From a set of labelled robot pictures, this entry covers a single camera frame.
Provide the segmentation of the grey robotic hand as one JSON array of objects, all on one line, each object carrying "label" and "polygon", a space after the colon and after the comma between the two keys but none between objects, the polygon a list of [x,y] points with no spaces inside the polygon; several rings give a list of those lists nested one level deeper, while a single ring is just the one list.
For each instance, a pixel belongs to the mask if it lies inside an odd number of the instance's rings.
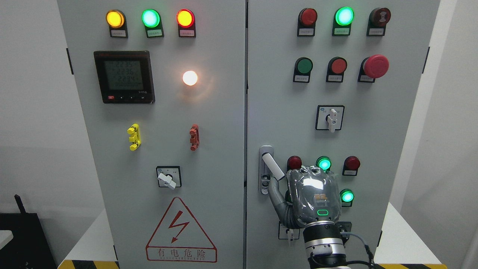
[{"label": "grey robotic hand", "polygon": [[309,223],[337,223],[341,216],[341,198],[333,172],[316,166],[289,170],[283,179],[288,182],[292,203],[279,190],[276,179],[269,184],[269,198],[279,221],[287,228],[301,229]]}]

